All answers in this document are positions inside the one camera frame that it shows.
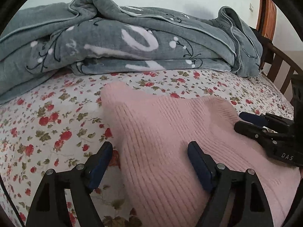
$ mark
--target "black cable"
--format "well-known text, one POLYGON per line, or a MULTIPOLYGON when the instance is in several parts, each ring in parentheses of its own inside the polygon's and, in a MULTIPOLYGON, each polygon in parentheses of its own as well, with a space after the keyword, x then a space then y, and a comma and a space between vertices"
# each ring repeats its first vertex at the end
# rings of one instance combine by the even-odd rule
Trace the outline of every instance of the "black cable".
POLYGON ((15 214, 17 215, 17 218, 18 218, 20 224, 22 225, 22 227, 25 227, 25 224, 23 223, 23 221, 22 221, 22 219, 21 219, 21 217, 20 217, 20 215, 18 213, 17 208, 15 207, 15 205, 14 205, 11 197, 9 196, 9 193, 7 192, 7 190, 6 190, 5 186, 4 186, 1 174, 0 174, 0 185, 1 185, 2 190, 4 191, 4 194, 5 194, 6 198, 7 198, 7 200, 9 201, 11 207, 13 208, 15 214))

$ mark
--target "wooden slat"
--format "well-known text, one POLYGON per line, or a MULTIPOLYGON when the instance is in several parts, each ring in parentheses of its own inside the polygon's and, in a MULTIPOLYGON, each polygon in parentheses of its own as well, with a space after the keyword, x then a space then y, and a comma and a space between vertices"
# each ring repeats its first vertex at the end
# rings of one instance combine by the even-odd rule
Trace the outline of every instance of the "wooden slat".
POLYGON ((303 75, 303 70, 291 59, 288 57, 288 55, 286 55, 284 52, 282 52, 281 50, 279 50, 277 47, 275 47, 274 45, 268 43, 266 45, 267 48, 269 48, 272 52, 274 52, 276 55, 279 55, 283 58, 284 61, 286 61, 287 64, 289 64, 290 66, 292 66, 294 68, 294 70, 297 72, 297 74, 303 75))
POLYGON ((284 94, 289 83, 290 83, 290 79, 291 79, 291 76, 293 75, 294 73, 294 68, 293 67, 290 67, 288 73, 287 73, 287 76, 286 76, 286 79, 284 80, 284 83, 280 89, 281 93, 284 94))
POLYGON ((274 82, 278 72, 280 70, 280 67, 282 65, 282 57, 279 56, 278 54, 275 55, 274 60, 272 61, 272 66, 269 69, 269 72, 267 74, 267 77, 269 78, 270 81, 274 82))

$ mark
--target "pink sweater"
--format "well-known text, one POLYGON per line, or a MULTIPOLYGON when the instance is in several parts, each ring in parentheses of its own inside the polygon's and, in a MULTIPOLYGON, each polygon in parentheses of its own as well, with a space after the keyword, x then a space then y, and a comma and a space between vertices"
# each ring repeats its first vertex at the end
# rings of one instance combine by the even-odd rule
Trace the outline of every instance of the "pink sweater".
POLYGON ((122 82, 107 84, 101 99, 127 193, 145 227, 194 227, 201 216, 209 195, 187 157, 190 141, 231 170, 253 168, 281 226, 299 169, 269 159, 257 142, 236 133, 239 117, 228 101, 150 95, 122 82))

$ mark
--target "dark garment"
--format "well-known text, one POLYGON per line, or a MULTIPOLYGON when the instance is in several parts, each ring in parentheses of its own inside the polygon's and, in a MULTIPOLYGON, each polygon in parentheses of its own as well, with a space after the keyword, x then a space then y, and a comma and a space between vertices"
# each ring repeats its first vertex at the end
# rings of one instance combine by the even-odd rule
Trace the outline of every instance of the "dark garment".
POLYGON ((272 44, 272 41, 264 36, 261 35, 260 32, 258 32, 256 29, 250 27, 251 30, 253 31, 253 33, 255 34, 255 36, 257 37, 258 41, 261 43, 262 47, 263 47, 263 54, 261 57, 261 63, 262 62, 266 62, 269 64, 272 64, 272 61, 274 60, 274 52, 272 52, 271 50, 269 50, 266 45, 268 43, 272 44))

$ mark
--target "light switch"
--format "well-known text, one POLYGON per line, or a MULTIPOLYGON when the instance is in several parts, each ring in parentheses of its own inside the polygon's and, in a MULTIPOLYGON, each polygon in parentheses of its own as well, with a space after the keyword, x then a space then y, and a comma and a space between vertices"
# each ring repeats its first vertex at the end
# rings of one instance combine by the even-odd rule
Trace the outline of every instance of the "light switch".
POLYGON ((249 10, 253 13, 254 12, 254 7, 253 7, 253 5, 250 3, 249 4, 249 10))

